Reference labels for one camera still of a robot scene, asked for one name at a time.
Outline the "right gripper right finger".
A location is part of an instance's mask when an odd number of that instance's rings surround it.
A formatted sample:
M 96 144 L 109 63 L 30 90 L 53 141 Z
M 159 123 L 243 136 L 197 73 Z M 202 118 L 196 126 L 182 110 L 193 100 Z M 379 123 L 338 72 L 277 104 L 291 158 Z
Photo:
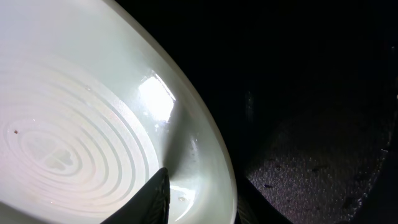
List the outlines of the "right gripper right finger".
M 291 224 L 278 212 L 243 176 L 236 177 L 238 192 L 237 215 L 235 224 Z

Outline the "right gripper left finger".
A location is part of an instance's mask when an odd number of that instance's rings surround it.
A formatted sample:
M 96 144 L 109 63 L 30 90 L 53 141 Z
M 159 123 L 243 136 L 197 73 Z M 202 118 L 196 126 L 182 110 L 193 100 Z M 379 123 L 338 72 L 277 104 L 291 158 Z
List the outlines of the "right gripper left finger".
M 168 224 L 169 209 L 170 181 L 168 170 L 163 167 L 101 224 Z

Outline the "light blue plate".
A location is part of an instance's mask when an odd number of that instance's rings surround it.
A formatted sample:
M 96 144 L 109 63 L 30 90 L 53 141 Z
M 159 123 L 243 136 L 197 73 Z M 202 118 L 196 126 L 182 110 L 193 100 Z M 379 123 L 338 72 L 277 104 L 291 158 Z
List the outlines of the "light blue plate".
M 1 222 L 101 223 L 163 167 L 168 223 L 234 223 L 215 121 L 132 16 L 114 1 L 2 1 Z

